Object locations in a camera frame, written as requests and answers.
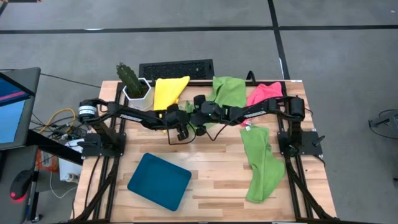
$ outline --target metal bracket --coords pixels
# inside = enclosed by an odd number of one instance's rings
[[[314,146],[313,142],[319,139],[318,133],[316,131],[303,131],[303,146],[298,152],[301,155],[322,155],[322,147],[320,144]],[[280,153],[284,155],[285,153],[289,153],[289,141],[288,141],[288,132],[281,131],[278,133],[278,142]]]
[[[254,76],[253,71],[249,71],[249,73],[248,73],[248,75],[246,77],[246,80],[251,80],[251,83],[253,85],[257,85],[256,77]]]
[[[117,146],[103,146],[99,134],[87,134],[84,142],[78,142],[78,145],[83,147],[81,158],[85,159],[90,156],[123,156],[126,145],[126,133],[118,134],[117,138]]]

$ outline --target potted cactus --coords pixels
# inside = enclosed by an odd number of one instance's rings
[[[125,84],[123,93],[129,100],[129,107],[144,110],[153,104],[153,92],[145,78],[137,78],[134,71],[123,63],[119,63],[116,70]]]

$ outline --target cactus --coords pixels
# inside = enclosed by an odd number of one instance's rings
[[[123,63],[116,66],[118,76],[122,82],[127,86],[128,95],[130,98],[142,98],[147,91],[147,86],[144,86],[137,78],[134,71]]]

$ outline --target pink cloth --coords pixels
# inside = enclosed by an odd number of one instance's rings
[[[282,85],[280,84],[280,82],[275,82],[269,86],[260,84],[248,97],[248,102],[246,106],[254,105],[268,98],[281,97],[281,96],[283,96],[283,94],[282,94]],[[247,122],[249,120],[250,119],[244,120],[242,125],[243,126],[248,125]]]

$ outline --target computer mouse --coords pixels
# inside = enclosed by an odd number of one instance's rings
[[[14,179],[10,188],[10,196],[13,200],[19,200],[24,197],[27,189],[32,182],[33,170],[23,170]]]

